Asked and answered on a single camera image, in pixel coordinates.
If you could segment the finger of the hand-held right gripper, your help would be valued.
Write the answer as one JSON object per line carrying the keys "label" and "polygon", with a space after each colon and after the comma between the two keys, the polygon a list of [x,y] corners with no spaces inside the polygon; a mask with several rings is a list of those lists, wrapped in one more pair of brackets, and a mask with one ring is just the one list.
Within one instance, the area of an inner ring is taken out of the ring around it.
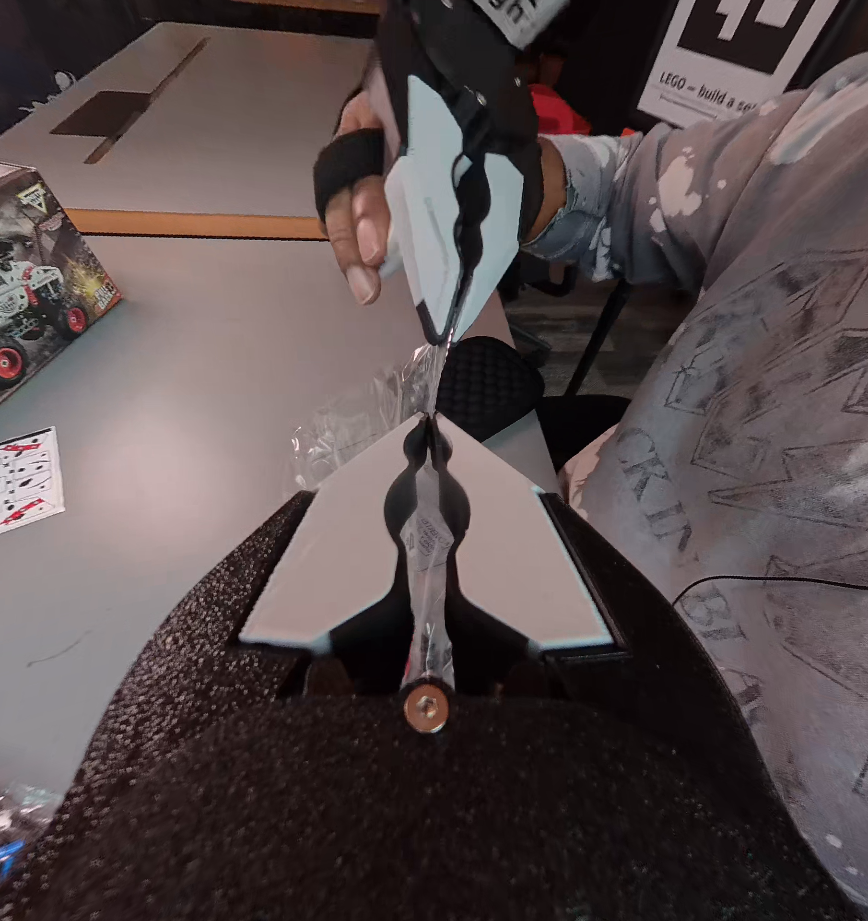
{"label": "finger of the hand-held right gripper", "polygon": [[405,273],[427,341],[448,343],[461,311],[461,210],[454,168],[463,160],[463,133],[440,93],[409,75],[407,134],[385,179],[391,224],[383,279]]}
{"label": "finger of the hand-held right gripper", "polygon": [[486,153],[460,179],[461,279],[451,320],[456,342],[475,323],[519,248],[523,176],[505,155]]}

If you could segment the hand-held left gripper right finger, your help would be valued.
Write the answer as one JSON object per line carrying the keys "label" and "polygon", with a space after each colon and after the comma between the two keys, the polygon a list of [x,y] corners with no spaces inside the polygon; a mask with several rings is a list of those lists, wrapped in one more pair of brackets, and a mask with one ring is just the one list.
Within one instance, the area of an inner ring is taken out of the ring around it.
{"label": "hand-held left gripper right finger", "polygon": [[430,423],[460,602],[524,652],[612,654],[612,628],[550,515],[555,496],[441,414]]}

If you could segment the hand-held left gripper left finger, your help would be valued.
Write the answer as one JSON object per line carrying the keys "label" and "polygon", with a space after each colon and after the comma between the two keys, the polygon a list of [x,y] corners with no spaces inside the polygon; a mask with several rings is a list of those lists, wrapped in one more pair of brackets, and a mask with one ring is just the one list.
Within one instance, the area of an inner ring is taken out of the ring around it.
{"label": "hand-held left gripper left finger", "polygon": [[428,421],[416,413],[320,483],[240,630],[242,643],[330,652],[335,632],[397,588]]}

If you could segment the clear bag of mixed parts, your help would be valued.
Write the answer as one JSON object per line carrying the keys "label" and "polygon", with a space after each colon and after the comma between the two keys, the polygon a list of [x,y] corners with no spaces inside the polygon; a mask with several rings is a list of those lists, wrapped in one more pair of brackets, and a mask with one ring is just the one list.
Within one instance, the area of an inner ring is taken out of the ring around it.
{"label": "clear bag of mixed parts", "polygon": [[404,686],[456,688],[454,649],[447,629],[448,564],[460,527],[444,511],[452,445],[442,433],[436,403],[450,345],[419,347],[406,364],[379,370],[369,383],[316,410],[292,437],[291,489],[315,489],[416,413],[428,427],[420,469],[412,475],[416,506],[398,531],[406,552],[414,636]]}

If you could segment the person's right forearm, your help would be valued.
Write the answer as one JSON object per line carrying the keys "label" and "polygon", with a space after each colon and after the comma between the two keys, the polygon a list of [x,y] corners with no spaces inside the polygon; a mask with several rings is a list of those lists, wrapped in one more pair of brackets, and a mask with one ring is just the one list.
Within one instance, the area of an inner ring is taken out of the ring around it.
{"label": "person's right forearm", "polygon": [[657,188],[666,134],[540,135],[543,201],[521,252],[574,265],[593,282],[698,293],[698,255],[668,225]]}

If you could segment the person's right hand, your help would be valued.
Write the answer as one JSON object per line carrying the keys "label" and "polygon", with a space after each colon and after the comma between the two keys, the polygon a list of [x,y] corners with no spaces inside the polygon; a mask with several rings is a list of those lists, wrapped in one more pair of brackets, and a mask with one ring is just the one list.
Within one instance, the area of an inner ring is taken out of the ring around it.
{"label": "person's right hand", "polygon": [[380,294],[391,228],[384,176],[392,157],[385,128],[369,91],[355,89],[339,112],[333,138],[313,166],[318,218],[361,306]]}

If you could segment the grey table with wooden edge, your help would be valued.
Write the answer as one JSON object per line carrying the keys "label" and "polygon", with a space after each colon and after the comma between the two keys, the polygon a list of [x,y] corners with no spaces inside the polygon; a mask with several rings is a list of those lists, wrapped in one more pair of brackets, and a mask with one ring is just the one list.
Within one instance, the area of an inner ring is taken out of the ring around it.
{"label": "grey table with wooden edge", "polygon": [[165,22],[0,135],[85,235],[320,240],[313,162],[366,40]]}

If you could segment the black white marker sign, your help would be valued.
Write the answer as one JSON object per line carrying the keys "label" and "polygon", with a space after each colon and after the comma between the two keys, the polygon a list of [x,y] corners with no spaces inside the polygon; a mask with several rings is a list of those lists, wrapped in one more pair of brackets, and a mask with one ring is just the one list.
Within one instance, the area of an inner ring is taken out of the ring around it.
{"label": "black white marker sign", "polygon": [[688,127],[732,119],[782,93],[836,1],[680,1],[636,109]]}

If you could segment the white sticker sheet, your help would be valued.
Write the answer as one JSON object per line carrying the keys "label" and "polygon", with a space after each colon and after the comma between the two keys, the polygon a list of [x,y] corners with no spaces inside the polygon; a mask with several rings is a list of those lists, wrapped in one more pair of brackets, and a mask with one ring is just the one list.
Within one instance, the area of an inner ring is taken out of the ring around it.
{"label": "white sticker sheet", "polygon": [[0,442],[0,535],[64,511],[57,430]]}

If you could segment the black toy truck box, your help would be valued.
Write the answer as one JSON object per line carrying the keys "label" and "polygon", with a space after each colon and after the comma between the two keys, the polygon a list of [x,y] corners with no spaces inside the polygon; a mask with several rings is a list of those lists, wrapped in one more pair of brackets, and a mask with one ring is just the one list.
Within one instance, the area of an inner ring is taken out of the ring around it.
{"label": "black toy truck box", "polygon": [[41,174],[0,162],[0,404],[121,300]]}

